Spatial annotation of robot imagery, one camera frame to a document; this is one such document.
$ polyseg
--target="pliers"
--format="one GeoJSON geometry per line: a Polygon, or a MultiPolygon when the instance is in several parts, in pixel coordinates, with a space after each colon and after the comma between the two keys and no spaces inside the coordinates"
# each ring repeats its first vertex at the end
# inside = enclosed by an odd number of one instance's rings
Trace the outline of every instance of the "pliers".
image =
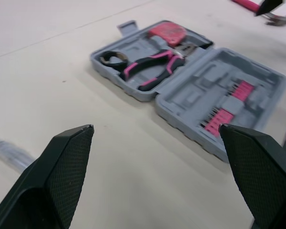
{"type": "Polygon", "coordinates": [[[149,91],[164,79],[170,77],[178,67],[184,66],[185,57],[191,54],[196,47],[197,46],[193,44],[183,44],[174,49],[162,49],[152,56],[138,59],[133,62],[120,73],[120,77],[123,80],[128,81],[139,71],[156,65],[167,64],[165,70],[159,76],[144,82],[138,87],[138,90],[140,91],[149,91]]]}

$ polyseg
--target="tool compartment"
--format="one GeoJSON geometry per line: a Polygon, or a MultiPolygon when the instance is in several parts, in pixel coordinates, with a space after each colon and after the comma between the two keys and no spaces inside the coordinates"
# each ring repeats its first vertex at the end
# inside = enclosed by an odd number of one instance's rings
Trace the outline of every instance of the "tool compartment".
{"type": "MultiPolygon", "coordinates": [[[[94,69],[127,94],[139,101],[156,97],[155,109],[168,124],[196,141],[207,152],[228,163],[223,141],[218,133],[221,123],[231,123],[261,131],[286,88],[286,77],[270,68],[226,48],[196,48],[169,78],[150,91],[137,87],[160,74],[165,66],[155,66],[139,72],[128,81],[119,72],[99,62],[104,51],[126,54],[130,63],[161,49],[168,49],[161,38],[144,30],[130,30],[121,40],[91,55],[94,69]]],[[[185,42],[196,45],[210,43],[202,35],[186,29],[185,42]]]]}
{"type": "MultiPolygon", "coordinates": [[[[176,72],[180,71],[182,68],[186,67],[187,64],[183,67],[179,67],[174,74],[164,80],[161,84],[156,86],[150,91],[142,92],[137,89],[139,85],[142,83],[154,78],[155,75],[159,75],[164,69],[165,65],[163,66],[154,66],[149,69],[145,69],[140,71],[138,74],[133,76],[130,80],[124,81],[119,77],[119,72],[114,70],[113,68],[104,66],[100,63],[99,57],[105,51],[115,51],[115,52],[122,52],[126,56],[128,56],[129,63],[134,62],[143,57],[147,57],[159,52],[161,49],[169,49],[167,43],[162,40],[160,37],[149,37],[148,31],[157,25],[168,22],[168,21],[161,21],[156,23],[148,28],[143,30],[136,30],[136,26],[133,25],[133,21],[127,22],[122,26],[123,29],[131,28],[131,30],[127,30],[127,33],[124,34],[124,38],[120,39],[119,41],[110,44],[94,53],[91,54],[91,61],[93,68],[99,72],[99,74],[110,81],[112,81],[115,85],[121,87],[127,94],[131,95],[132,97],[136,98],[141,102],[148,102],[151,101],[156,95],[157,90],[161,88],[164,84],[166,84],[169,80],[171,80],[176,72]]],[[[185,43],[193,43],[195,45],[205,45],[210,43],[211,41],[205,38],[204,36],[193,32],[191,30],[186,29],[187,36],[184,40],[185,43]]],[[[199,59],[207,50],[203,48],[196,48],[195,51],[187,57],[187,63],[190,61],[199,59]]],[[[112,58],[112,62],[118,61],[118,59],[112,58]]]]}

